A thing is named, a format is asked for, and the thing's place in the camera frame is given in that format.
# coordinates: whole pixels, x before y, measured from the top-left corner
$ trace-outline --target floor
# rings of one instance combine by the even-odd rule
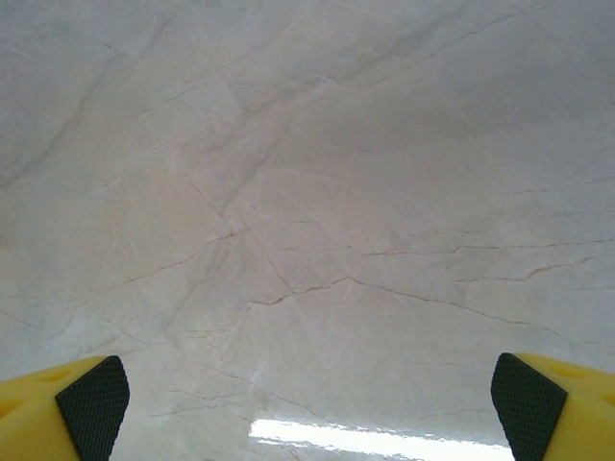
[[[614,21],[0,1],[0,378],[120,355],[114,461],[511,459],[501,352],[615,370]]]

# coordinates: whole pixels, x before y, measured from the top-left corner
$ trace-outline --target yellow plastic part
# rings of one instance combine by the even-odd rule
[[[0,382],[0,459],[79,461],[55,396],[105,356]]]
[[[544,461],[615,459],[615,374],[531,353],[515,355],[568,392]]]

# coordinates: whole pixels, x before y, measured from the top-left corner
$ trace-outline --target yellow robot part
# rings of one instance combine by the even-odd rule
[[[109,459],[130,392],[117,356],[0,382],[0,459]]]
[[[491,396],[517,461],[615,459],[615,374],[503,353]]]

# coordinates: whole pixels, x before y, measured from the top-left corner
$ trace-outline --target marble floor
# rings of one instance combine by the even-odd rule
[[[499,353],[615,370],[614,21],[0,0],[0,378],[120,355],[114,461],[511,459]]]

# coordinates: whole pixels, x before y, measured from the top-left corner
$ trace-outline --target black rubber pad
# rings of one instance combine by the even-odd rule
[[[128,379],[112,355],[56,395],[81,461],[108,461],[128,406]]]
[[[498,359],[491,399],[516,461],[541,461],[568,393],[511,353]]]

